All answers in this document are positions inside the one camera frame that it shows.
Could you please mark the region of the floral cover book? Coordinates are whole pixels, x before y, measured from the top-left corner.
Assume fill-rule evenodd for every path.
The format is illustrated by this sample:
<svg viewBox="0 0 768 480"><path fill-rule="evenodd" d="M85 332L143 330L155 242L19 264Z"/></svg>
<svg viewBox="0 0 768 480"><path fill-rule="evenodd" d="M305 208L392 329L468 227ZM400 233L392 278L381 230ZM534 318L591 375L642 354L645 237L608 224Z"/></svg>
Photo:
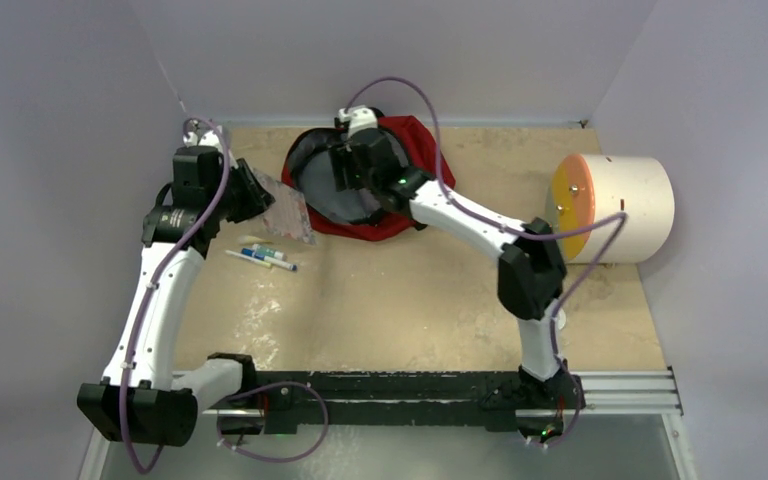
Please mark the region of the floral cover book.
<svg viewBox="0 0 768 480"><path fill-rule="evenodd" d="M273 236L315 245L315 233L304 195L257 169L253 170L253 174L274 198L274 202L261 215L265 231Z"/></svg>

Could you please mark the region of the red backpack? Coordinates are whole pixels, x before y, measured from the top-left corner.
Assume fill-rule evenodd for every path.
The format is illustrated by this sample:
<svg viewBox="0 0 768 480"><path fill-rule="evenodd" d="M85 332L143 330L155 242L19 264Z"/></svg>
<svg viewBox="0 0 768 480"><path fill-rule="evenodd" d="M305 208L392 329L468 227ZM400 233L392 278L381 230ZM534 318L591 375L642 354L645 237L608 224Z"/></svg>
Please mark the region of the red backpack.
<svg viewBox="0 0 768 480"><path fill-rule="evenodd" d="M372 107L338 111L332 127L296 138L281 172L305 198L312 228L377 242L423 226L409 216L407 195L436 178L432 133L412 115Z"/></svg>

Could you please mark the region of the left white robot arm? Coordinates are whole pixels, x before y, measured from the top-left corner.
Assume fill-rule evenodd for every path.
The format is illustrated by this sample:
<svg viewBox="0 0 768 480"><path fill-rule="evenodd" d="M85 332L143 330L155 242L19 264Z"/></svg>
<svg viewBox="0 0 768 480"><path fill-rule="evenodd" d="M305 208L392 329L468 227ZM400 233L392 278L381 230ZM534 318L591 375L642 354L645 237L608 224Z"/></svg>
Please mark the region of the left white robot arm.
<svg viewBox="0 0 768 480"><path fill-rule="evenodd" d="M138 290L118 346L101 380L77 395L79 410L112 442L180 447L203 411L221 400L244 409L258 395L248 355L214 353L181 376L173 367L192 286L221 224L252 219L274 198L243 158L215 147L181 147L172 167L143 219Z"/></svg>

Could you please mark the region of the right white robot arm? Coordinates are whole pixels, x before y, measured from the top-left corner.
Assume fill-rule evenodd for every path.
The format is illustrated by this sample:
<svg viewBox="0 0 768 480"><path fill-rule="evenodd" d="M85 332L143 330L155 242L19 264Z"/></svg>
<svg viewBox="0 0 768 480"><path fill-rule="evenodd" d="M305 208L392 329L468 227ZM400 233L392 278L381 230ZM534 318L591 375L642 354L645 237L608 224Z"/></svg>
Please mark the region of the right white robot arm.
<svg viewBox="0 0 768 480"><path fill-rule="evenodd" d="M340 189L365 189L387 212L438 228L495 261L496 295L517 321L521 392L536 407L583 406L579 380L560 353L558 319L567 268L552 228L499 215L447 188L440 176L401 164L378 127L347 133L334 165Z"/></svg>

